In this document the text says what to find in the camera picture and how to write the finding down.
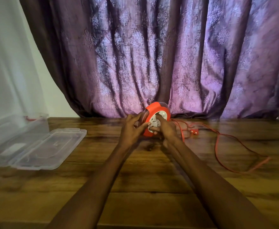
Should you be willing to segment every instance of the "hand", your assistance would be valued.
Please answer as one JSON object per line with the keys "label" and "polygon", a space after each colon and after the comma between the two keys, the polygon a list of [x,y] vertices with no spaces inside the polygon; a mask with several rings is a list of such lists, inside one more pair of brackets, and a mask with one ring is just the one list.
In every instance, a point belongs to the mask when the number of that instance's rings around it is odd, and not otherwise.
{"label": "hand", "polygon": [[150,122],[143,123],[138,128],[134,127],[135,122],[137,122],[141,117],[141,113],[138,115],[128,115],[126,121],[121,129],[121,135],[119,138],[119,145],[126,146],[130,148],[133,146],[139,136],[144,132],[144,130],[151,124]]}
{"label": "hand", "polygon": [[164,135],[164,138],[170,143],[176,138],[178,138],[176,125],[174,122],[169,122],[165,120],[158,113],[155,116],[160,121],[160,127],[150,127],[150,130],[154,131],[155,135],[161,132]]}

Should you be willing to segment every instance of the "curtain fold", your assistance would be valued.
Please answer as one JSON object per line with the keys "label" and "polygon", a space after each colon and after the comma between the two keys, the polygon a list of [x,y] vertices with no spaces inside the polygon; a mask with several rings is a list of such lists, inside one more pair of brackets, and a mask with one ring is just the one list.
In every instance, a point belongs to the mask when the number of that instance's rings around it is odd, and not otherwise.
{"label": "curtain fold", "polygon": [[279,0],[20,0],[81,117],[279,115]]}

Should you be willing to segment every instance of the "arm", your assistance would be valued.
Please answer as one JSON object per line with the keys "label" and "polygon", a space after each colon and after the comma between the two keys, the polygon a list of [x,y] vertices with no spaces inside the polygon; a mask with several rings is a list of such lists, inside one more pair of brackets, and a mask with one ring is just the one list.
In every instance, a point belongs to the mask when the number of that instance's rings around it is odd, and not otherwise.
{"label": "arm", "polygon": [[47,229],[95,228],[110,193],[115,177],[122,166],[127,152],[137,141],[149,123],[134,128],[140,115],[128,115],[122,127],[118,145],[102,167],[96,171],[57,213]]}
{"label": "arm", "polygon": [[224,178],[202,162],[178,137],[176,126],[162,117],[160,131],[168,150],[195,186],[199,200],[221,229],[274,228],[257,208]]}

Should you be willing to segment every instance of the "wooden table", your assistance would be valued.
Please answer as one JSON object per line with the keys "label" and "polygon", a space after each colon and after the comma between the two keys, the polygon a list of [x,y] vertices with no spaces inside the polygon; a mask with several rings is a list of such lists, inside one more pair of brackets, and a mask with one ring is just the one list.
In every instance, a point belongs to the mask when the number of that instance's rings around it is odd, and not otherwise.
{"label": "wooden table", "polygon": [[[106,160],[120,135],[122,119],[50,118],[50,130],[81,128],[86,137],[55,170],[0,168],[0,228],[43,228]],[[232,134],[271,161],[252,174],[231,173],[214,157],[215,134],[201,130],[186,144],[212,169],[240,190],[279,228],[279,121],[205,121]],[[256,157],[238,142],[221,137],[220,159],[246,170]],[[214,228],[189,181],[158,139],[143,140],[117,177],[99,227]]]}

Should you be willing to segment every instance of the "forearm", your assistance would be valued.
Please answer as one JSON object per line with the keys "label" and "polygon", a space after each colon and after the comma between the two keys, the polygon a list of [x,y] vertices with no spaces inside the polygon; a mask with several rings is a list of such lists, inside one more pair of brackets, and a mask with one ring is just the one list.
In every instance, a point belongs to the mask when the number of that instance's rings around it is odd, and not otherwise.
{"label": "forearm", "polygon": [[128,150],[116,146],[103,166],[65,204],[47,228],[95,228]]}
{"label": "forearm", "polygon": [[172,140],[177,162],[191,179],[196,194],[219,228],[273,228],[255,206],[202,162],[180,139]]}

